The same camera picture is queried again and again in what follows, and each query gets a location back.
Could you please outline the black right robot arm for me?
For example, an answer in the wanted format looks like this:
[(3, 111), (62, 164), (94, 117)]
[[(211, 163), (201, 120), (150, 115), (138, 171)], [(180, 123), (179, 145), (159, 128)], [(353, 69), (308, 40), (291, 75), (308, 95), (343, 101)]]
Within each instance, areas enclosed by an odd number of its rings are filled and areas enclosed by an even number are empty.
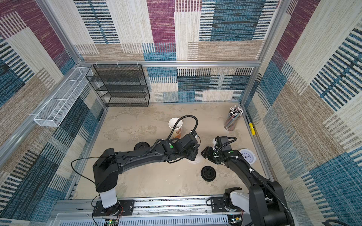
[(224, 164), (248, 188), (247, 192), (240, 188), (227, 190), (224, 195), (227, 208), (240, 208), (250, 215), (255, 226), (295, 225), (281, 185), (263, 177), (250, 165), (250, 161), (255, 159), (251, 151), (234, 150), (231, 144), (236, 140), (235, 137), (216, 137), (213, 145), (206, 147), (201, 153), (214, 164)]

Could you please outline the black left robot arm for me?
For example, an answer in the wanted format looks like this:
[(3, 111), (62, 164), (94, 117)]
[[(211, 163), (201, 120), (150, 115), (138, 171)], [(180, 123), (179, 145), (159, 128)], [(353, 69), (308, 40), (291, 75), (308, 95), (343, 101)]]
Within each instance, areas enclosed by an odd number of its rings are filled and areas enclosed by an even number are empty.
[(94, 180), (89, 179), (79, 173), (73, 166), (79, 158), (71, 162), (72, 170), (79, 176), (93, 182), (96, 191), (100, 196), (102, 207), (94, 207), (94, 210), (103, 209), (106, 215), (115, 216), (120, 214), (121, 204), (118, 201), (115, 187), (118, 175), (146, 164), (151, 163), (176, 163), (183, 159), (194, 161), (198, 154), (199, 143), (197, 139), (198, 119), (193, 115), (185, 115), (182, 119), (192, 118), (195, 120), (194, 128), (182, 138), (171, 138), (172, 132), (166, 139), (157, 139), (150, 147), (129, 151), (115, 152), (113, 148), (106, 149), (93, 165)]

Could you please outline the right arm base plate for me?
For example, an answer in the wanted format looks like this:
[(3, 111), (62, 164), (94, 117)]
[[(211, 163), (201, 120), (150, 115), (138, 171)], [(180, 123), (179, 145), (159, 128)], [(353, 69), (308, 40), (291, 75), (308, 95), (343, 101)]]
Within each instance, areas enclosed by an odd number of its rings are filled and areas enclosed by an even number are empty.
[(211, 207), (212, 213), (241, 212), (240, 208), (227, 207), (223, 197), (213, 196), (207, 199), (207, 206)]

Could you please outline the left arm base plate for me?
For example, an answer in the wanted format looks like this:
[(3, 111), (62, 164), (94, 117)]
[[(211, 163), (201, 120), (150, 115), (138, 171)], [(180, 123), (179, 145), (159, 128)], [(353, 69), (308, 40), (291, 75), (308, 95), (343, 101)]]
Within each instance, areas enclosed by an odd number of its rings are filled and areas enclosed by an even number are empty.
[(135, 200), (118, 200), (116, 205), (109, 208), (104, 208), (102, 201), (97, 201), (93, 216), (131, 216), (133, 214), (134, 203)]

